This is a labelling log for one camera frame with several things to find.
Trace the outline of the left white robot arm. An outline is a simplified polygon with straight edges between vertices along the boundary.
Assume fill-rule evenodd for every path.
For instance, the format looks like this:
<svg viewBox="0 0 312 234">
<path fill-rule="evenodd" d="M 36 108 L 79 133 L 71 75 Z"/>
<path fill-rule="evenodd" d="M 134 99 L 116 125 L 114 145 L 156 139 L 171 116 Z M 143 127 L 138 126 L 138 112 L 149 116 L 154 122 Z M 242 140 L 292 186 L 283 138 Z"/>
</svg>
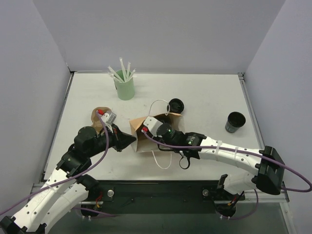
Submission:
<svg viewBox="0 0 312 234">
<path fill-rule="evenodd" d="M 5 216 L 0 228 L 6 234 L 48 233 L 79 202 L 98 197 L 99 182 L 86 173 L 92 168 L 91 157 L 109 148 L 121 152 L 135 140 L 116 125 L 104 127 L 99 133 L 90 126 L 81 128 L 43 187 L 21 210 Z"/>
</svg>

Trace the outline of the brown cardboard cup carrier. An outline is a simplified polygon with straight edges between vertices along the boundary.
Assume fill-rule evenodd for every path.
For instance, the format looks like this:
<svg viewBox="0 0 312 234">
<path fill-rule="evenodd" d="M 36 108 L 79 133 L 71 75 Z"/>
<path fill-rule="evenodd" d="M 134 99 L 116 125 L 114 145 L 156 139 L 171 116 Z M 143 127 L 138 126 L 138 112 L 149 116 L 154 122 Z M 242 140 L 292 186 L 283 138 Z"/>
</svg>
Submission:
<svg viewBox="0 0 312 234">
<path fill-rule="evenodd" d="M 107 111 L 110 111 L 111 109 L 108 107 L 97 107 L 92 111 L 92 113 L 91 113 L 92 125 L 91 126 L 95 129 L 97 134 L 99 134 L 99 132 L 103 129 L 103 126 L 102 126 L 98 116 L 96 115 L 96 111 L 98 111 L 98 110 L 100 110 L 100 112 L 106 113 Z"/>
</svg>

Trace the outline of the brown paper bag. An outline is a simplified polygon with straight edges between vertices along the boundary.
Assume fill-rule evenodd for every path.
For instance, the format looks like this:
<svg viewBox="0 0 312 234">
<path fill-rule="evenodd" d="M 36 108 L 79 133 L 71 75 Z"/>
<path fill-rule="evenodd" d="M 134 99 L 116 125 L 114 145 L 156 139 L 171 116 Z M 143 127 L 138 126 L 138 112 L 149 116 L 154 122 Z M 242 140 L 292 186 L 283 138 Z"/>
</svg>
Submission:
<svg viewBox="0 0 312 234">
<path fill-rule="evenodd" d="M 159 165 L 155 156 L 155 152 L 159 152 L 160 149 L 157 148 L 156 143 L 150 141 L 144 136 L 144 129 L 147 129 L 147 135 L 150 138 L 156 141 L 160 141 L 161 137 L 157 135 L 157 130 L 162 124 L 168 123 L 172 126 L 173 129 L 182 132 L 185 131 L 185 125 L 184 117 L 181 114 L 177 114 L 171 111 L 171 105 L 166 100 L 157 99 L 153 101 L 152 104 L 155 104 L 159 101 L 166 103 L 166 111 L 164 113 L 152 115 L 152 106 L 150 106 L 148 115 L 146 117 L 140 117 L 129 121 L 132 136 L 136 138 L 136 141 L 131 144 L 131 147 L 136 153 L 152 153 L 156 165 L 163 170 L 167 170 L 170 168 L 172 160 L 169 161 L 169 165 L 166 167 Z"/>
</svg>

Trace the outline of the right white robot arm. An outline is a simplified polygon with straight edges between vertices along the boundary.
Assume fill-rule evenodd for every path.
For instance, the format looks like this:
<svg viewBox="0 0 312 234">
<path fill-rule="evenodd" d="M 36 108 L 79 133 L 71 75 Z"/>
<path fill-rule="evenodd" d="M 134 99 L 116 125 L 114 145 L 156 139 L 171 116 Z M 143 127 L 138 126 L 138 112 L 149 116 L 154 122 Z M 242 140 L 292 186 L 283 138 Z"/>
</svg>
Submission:
<svg viewBox="0 0 312 234">
<path fill-rule="evenodd" d="M 214 140 L 203 134 L 183 133 L 168 123 L 156 130 L 161 143 L 172 145 L 173 151 L 187 159 L 208 159 L 236 166 L 244 170 L 240 175 L 224 175 L 216 187 L 217 195 L 227 199 L 245 190 L 258 189 L 270 195 L 279 195 L 284 175 L 284 161 L 270 146 L 248 149 Z"/>
</svg>

